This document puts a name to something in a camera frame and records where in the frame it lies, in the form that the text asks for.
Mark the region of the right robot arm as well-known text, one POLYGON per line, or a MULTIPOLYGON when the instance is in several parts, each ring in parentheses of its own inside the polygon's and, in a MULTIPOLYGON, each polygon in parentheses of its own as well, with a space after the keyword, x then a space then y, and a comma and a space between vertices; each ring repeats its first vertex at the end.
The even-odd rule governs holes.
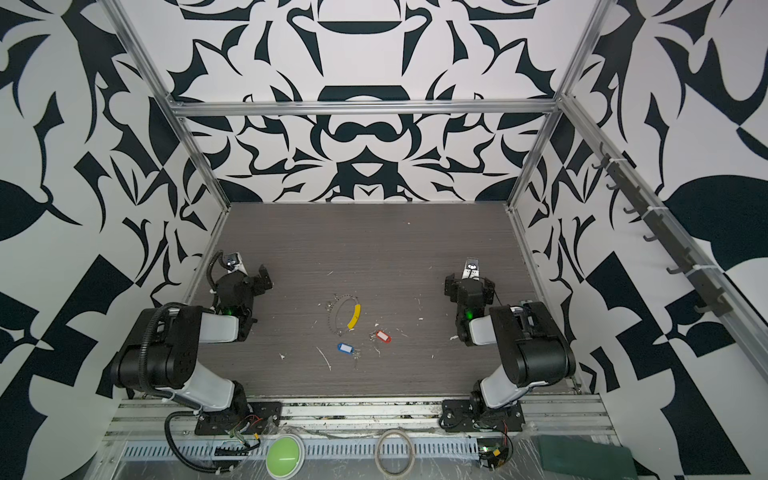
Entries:
POLYGON ((533 389, 575 374, 575 355, 544 303, 495 306, 492 281, 454 274, 445 278, 444 294, 457 307, 458 339, 467 346, 494 345, 499 352, 499 367, 471 393, 475 413, 507 408, 533 389))

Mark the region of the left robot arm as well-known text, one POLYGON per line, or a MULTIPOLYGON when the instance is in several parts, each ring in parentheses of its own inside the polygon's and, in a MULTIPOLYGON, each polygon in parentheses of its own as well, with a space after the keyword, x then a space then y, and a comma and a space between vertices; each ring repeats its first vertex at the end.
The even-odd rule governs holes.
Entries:
POLYGON ((272 288, 265 266, 254 276, 240 266, 214 282, 211 307, 171 302, 142 310, 112 360, 112 383, 202 412, 243 409, 242 386, 205 367, 199 346, 245 341, 256 322, 254 299, 272 288))

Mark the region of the metal keyring with yellow tag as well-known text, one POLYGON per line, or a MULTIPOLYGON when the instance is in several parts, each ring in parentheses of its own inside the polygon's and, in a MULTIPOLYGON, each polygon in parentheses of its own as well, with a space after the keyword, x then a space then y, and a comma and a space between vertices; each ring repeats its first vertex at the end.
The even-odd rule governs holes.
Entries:
POLYGON ((362 315, 362 304, 355 295, 337 294, 327 303, 327 326, 341 337, 355 330, 362 315))

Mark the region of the red key tag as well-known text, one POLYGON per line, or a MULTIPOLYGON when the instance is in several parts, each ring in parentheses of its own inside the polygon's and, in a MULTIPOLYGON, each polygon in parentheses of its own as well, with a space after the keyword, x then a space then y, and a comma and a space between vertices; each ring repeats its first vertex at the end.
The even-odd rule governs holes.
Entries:
POLYGON ((392 341, 392 337, 383 330, 376 331, 374 337, 383 343, 390 343, 392 341))

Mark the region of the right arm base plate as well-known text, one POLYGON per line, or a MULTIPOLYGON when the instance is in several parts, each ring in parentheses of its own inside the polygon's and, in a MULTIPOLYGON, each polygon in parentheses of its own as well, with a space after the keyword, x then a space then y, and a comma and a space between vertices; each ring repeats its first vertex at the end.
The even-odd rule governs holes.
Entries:
POLYGON ((521 406, 482 410, 468 399, 445 399, 441 403, 439 427, 449 433, 481 431, 521 432, 525 423, 521 406))

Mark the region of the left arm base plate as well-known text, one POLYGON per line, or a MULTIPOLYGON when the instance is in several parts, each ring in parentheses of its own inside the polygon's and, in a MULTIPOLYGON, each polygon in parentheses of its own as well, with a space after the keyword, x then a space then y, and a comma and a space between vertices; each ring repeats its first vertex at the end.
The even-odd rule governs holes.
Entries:
POLYGON ((205 412, 197 420, 198 436, 227 435, 233 429, 241 434, 264 434, 281 422, 283 403, 279 401, 249 402, 236 411, 234 407, 218 412, 205 412))

